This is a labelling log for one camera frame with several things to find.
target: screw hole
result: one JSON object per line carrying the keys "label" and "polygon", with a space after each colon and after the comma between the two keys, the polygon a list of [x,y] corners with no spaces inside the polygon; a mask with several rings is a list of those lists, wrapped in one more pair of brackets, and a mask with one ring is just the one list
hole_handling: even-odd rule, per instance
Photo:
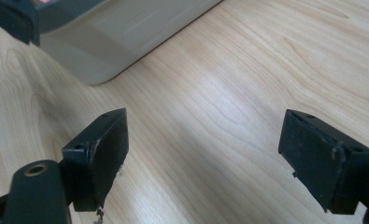
{"label": "screw hole", "polygon": [[362,148],[360,147],[353,147],[352,150],[356,152],[362,152]]}
{"label": "screw hole", "polygon": [[35,176],[41,175],[45,171],[47,171],[47,166],[45,164],[37,164],[27,169],[24,174],[26,176]]}
{"label": "screw hole", "polygon": [[80,149],[80,148],[84,148],[85,146],[83,144],[78,144],[76,146],[74,146],[75,149]]}

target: black bracket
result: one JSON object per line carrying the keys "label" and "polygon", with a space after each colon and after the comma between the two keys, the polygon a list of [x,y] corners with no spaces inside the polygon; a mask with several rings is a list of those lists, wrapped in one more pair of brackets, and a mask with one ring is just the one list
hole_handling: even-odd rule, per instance
{"label": "black bracket", "polygon": [[278,152],[325,212],[353,215],[361,202],[369,223],[369,147],[312,115],[287,110]]}
{"label": "black bracket", "polygon": [[30,0],[0,0],[0,27],[25,44],[39,46],[39,19]]}
{"label": "black bracket", "polygon": [[105,113],[63,148],[60,163],[35,161],[15,173],[0,197],[0,223],[71,223],[70,203],[78,212],[98,210],[128,149],[126,110]]}

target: wood grain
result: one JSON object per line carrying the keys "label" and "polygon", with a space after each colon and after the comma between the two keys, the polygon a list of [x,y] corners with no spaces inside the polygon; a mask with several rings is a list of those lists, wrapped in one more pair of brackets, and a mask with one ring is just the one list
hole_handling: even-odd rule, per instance
{"label": "wood grain", "polygon": [[361,223],[362,205],[324,214],[277,145],[291,108],[369,146],[369,0],[225,0],[94,87],[0,29],[0,195],[122,107],[130,152],[106,223]]}

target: light wood surface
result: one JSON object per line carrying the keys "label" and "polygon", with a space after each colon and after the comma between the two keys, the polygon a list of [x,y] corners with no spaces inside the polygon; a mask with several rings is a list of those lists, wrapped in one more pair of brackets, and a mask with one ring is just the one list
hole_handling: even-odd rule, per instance
{"label": "light wood surface", "polygon": [[277,146],[287,108],[369,146],[369,0],[225,0],[94,87],[0,29],[0,196],[122,107],[130,152],[106,223],[361,223],[362,205],[325,214]]}

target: gray plastic object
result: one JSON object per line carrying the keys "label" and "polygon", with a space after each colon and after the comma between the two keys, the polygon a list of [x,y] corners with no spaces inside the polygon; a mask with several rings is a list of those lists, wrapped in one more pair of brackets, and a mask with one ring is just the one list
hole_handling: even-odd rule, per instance
{"label": "gray plastic object", "polygon": [[67,1],[35,0],[44,33],[40,47],[75,77],[95,85],[115,77],[220,0]]}

